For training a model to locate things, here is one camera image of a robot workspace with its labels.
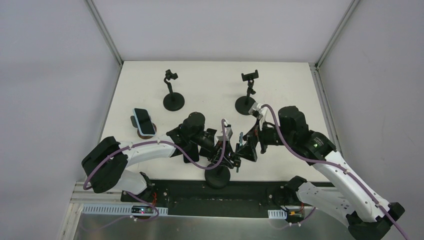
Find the black phone stand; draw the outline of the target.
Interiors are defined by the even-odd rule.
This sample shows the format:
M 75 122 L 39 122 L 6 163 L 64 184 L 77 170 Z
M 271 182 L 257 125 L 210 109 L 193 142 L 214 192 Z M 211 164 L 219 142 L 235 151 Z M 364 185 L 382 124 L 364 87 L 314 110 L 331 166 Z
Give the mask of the black phone stand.
M 240 166 L 240 157 L 233 150 L 226 149 L 220 164 L 213 169 L 205 170 L 205 181 L 213 189 L 222 189 L 230 182 L 230 170 L 236 169 L 238 172 Z
M 165 71 L 164 83 L 167 85 L 169 93 L 163 99 L 163 106 L 166 110 L 175 112 L 183 108 L 185 105 L 184 96 L 178 92 L 173 91 L 170 80 L 176 80 L 178 78 L 177 73 L 172 73 L 170 69 Z
M 255 79 L 259 78 L 259 72 L 256 69 L 252 73 L 241 74 L 241 79 L 243 82 L 247 82 L 246 95 L 239 97 L 235 102 L 236 111 L 244 116 L 249 115 L 249 109 L 256 102 L 251 95 L 255 95 L 256 91 L 254 90 Z

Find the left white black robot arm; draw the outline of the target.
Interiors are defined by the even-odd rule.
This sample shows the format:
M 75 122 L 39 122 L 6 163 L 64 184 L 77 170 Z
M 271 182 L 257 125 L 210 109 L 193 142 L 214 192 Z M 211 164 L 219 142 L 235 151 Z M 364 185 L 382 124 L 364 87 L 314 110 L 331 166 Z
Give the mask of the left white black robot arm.
M 140 173 L 127 168 L 142 162 L 183 156 L 183 159 L 199 169 L 213 170 L 219 167 L 233 134 L 231 124 L 221 120 L 221 136 L 208 136 L 205 116 L 192 112 L 176 128 L 166 134 L 140 142 L 123 143 L 114 136 L 104 138 L 81 162 L 87 176 L 84 190 L 96 194 L 119 189 L 132 193 L 140 202 L 152 198 L 153 189 Z

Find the blue-cased phone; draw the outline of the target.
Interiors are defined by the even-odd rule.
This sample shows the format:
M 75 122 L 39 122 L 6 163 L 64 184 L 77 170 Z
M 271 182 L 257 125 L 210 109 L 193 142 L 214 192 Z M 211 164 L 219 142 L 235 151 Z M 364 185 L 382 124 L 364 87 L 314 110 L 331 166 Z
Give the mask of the blue-cased phone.
M 240 132 L 240 134 L 239 134 L 239 140 L 238 140 L 238 144 L 237 144 L 237 150 L 240 150 L 241 149 L 241 147 L 243 146 L 243 136 L 244 136 L 244 134 L 243 134 L 243 132 Z

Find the black phone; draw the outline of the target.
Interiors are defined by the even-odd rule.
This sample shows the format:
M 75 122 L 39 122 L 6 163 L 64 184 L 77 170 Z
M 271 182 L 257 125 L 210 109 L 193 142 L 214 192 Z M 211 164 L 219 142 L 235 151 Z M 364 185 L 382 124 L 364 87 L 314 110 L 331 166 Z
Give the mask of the black phone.
M 192 159 L 195 163 L 197 163 L 200 158 L 199 158 L 199 149 L 198 149 L 198 145 L 197 144 L 191 144 L 188 145 L 185 149 L 184 152 L 189 156 L 190 159 Z

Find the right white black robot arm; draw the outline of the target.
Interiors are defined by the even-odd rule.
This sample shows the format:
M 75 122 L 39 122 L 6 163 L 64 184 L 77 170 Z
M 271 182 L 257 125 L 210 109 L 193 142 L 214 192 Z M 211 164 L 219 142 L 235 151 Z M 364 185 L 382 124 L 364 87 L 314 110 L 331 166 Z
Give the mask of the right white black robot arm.
M 408 239 L 398 224 L 404 207 L 387 201 L 367 185 L 324 134 L 309 129 L 304 113 L 296 106 L 274 112 L 270 105 L 255 102 L 242 113 L 256 118 L 255 125 L 244 136 L 248 145 L 260 145 L 262 153 L 268 146 L 284 146 L 336 188 L 336 192 L 319 190 L 295 176 L 283 188 L 288 204 L 302 202 L 320 209 L 347 227 L 356 240 L 380 240 L 392 227 Z

